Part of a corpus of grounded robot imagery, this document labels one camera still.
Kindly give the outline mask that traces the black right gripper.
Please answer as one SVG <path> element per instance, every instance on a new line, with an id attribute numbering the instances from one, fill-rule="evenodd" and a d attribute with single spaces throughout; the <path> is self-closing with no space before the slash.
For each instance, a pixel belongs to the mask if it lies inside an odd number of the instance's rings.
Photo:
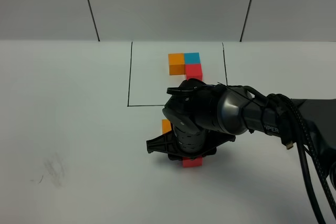
<path id="1" fill-rule="evenodd" d="M 160 152 L 168 155 L 172 161 L 187 158 L 194 160 L 198 157 L 215 155 L 217 147 L 226 143 L 234 142 L 235 136 L 201 130 L 195 134 L 183 132 L 176 126 L 165 134 L 162 134 L 146 142 L 147 152 Z"/>

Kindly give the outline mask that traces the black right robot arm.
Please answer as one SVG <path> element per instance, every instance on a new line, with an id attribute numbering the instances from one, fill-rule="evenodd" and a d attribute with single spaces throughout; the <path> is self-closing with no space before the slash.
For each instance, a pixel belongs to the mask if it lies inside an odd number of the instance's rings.
<path id="1" fill-rule="evenodd" d="M 335 181 L 335 100 L 291 99 L 264 96 L 248 86 L 210 85 L 197 79 L 168 88 L 163 108 L 172 129 L 152 140 L 149 153 L 161 152 L 171 160 L 195 159 L 216 153 L 237 135 L 260 131 L 279 137 L 283 145 L 295 143 L 302 115 L 324 177 Z"/>

